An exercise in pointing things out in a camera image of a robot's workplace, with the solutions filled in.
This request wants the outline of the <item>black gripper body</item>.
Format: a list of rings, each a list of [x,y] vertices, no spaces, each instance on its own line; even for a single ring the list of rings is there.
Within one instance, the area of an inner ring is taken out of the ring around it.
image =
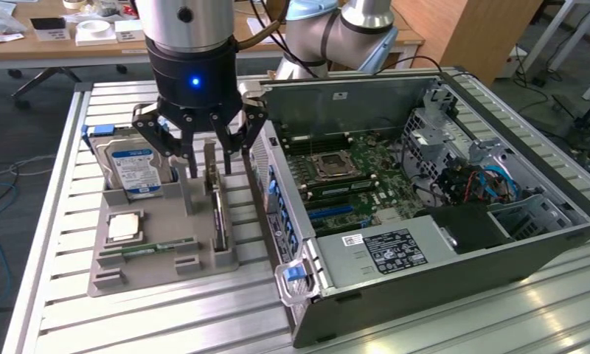
[[[145,39],[154,73],[164,116],[168,119],[193,117],[197,131],[210,131],[218,116],[229,125],[242,108],[237,89],[237,41],[229,37],[222,45],[206,52],[176,52],[162,49]]]

